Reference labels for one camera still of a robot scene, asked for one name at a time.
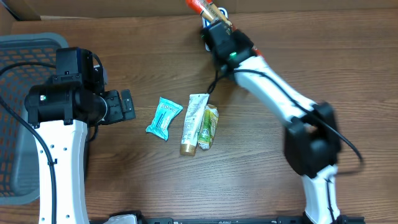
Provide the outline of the teal wet wipes pack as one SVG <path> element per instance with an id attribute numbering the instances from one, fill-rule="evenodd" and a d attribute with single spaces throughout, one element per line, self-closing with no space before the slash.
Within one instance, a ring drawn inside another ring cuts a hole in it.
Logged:
<path id="1" fill-rule="evenodd" d="M 152 133 L 157 137 L 167 141 L 169 138 L 169 125 L 182 110 L 183 106 L 166 98 L 160 97 L 154 119 L 146 128 L 146 132 Z"/>

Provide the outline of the white cream tube gold cap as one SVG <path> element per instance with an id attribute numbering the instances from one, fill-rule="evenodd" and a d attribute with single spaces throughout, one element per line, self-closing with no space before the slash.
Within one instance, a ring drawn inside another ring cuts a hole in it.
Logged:
<path id="1" fill-rule="evenodd" d="M 198 135 L 208 98 L 207 93 L 191 94 L 189 97 L 180 146 L 180 154 L 183 156 L 194 156 L 196 153 Z"/>

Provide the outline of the green tea packet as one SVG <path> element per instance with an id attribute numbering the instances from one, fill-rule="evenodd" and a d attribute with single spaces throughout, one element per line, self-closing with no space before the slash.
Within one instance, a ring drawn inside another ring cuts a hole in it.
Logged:
<path id="1" fill-rule="evenodd" d="M 203 150 L 209 150 L 213 144 L 219 112 L 214 105 L 207 104 L 203 114 L 201 130 L 198 135 L 198 145 Z"/>

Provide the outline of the spaghetti pack with red ends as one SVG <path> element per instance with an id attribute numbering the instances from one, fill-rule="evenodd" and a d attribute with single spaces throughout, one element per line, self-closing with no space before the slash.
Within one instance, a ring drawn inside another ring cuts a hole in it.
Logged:
<path id="1" fill-rule="evenodd" d="M 226 18 L 211 0 L 186 0 L 189 8 L 210 22 L 202 28 L 200 35 L 217 60 L 245 60 L 263 57 L 252 40 Z"/>

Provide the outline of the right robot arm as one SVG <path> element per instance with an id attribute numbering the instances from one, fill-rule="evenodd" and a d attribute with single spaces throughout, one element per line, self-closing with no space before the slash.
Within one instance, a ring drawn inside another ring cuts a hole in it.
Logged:
<path id="1" fill-rule="evenodd" d="M 328 103 L 317 104 L 295 91 L 267 64 L 251 39 L 223 21 L 201 30 L 221 78 L 230 78 L 256 96 L 284 127 L 284 156 L 301 176 L 307 223 L 336 223 L 335 175 L 341 151 Z"/>

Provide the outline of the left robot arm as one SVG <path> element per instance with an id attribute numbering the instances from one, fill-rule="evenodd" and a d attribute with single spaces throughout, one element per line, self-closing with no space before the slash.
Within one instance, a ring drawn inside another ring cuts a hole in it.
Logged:
<path id="1" fill-rule="evenodd" d="M 25 98 L 39 158 L 40 223 L 88 223 L 86 151 L 90 128 L 136 117 L 131 92 L 105 89 L 106 71 L 93 52 L 56 51 L 55 74 Z"/>

